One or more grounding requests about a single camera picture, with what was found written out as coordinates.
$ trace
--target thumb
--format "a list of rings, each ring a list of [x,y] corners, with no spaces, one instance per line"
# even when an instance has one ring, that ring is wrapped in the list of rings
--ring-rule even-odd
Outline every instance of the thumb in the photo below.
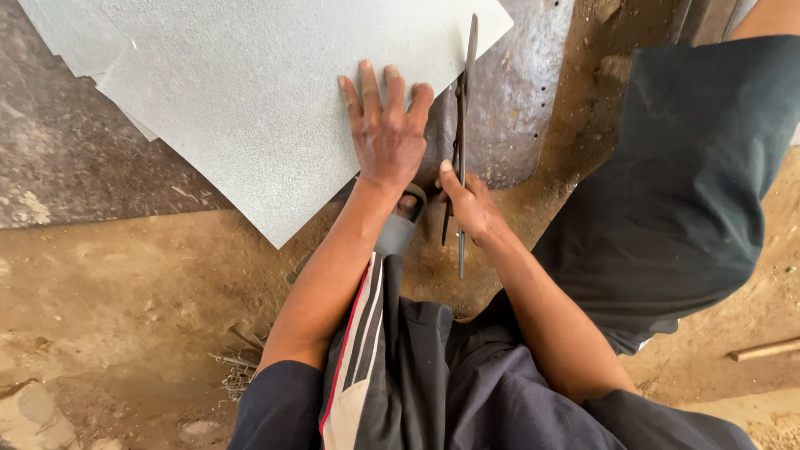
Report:
[[[439,166],[439,184],[442,186],[442,189],[445,190],[447,196],[454,202],[458,202],[470,194],[470,192],[461,185],[461,182],[458,181],[458,177],[455,176],[455,170],[453,169],[453,163],[451,163],[449,159],[442,161],[442,165]]]

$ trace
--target wooden stick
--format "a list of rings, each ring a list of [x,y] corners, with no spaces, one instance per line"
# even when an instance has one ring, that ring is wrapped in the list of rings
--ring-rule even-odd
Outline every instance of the wooden stick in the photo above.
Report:
[[[728,357],[734,361],[744,361],[760,358],[762,356],[777,355],[778,353],[793,352],[795,350],[800,350],[800,338],[737,350],[736,352],[728,353]]]

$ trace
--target right hand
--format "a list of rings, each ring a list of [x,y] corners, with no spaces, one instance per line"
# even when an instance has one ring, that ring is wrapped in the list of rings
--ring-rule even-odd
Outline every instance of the right hand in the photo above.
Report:
[[[483,247],[498,233],[506,231],[508,225],[489,196],[486,184],[472,172],[466,172],[465,182],[466,187],[463,187],[449,159],[442,161],[436,180],[436,187],[444,190],[439,201],[445,203],[450,199],[458,225],[479,247]]]

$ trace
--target scissors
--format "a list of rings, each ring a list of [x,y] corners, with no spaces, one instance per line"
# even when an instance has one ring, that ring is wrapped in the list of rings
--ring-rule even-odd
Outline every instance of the scissors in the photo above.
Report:
[[[470,105],[470,91],[472,74],[475,68],[475,54],[478,52],[478,16],[472,14],[472,25],[470,27],[470,43],[466,50],[466,68],[458,76],[458,84],[455,88],[455,98],[458,103],[458,122],[455,129],[455,140],[453,141],[453,167],[456,168],[458,181],[462,186],[466,185],[466,137],[464,132],[464,120],[466,119],[466,109]],[[448,199],[445,209],[445,223],[442,227],[442,245],[447,238],[447,225],[450,216],[453,214],[453,204]],[[458,279],[464,279],[464,230],[458,228]]]

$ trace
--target leg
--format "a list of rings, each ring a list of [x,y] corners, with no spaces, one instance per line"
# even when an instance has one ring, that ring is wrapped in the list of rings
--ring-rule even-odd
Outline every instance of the leg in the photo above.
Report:
[[[732,38],[772,30],[800,34],[800,2],[761,0]],[[618,353],[750,277],[760,201],[800,120],[799,79],[798,36],[634,53],[613,158],[533,250]]]

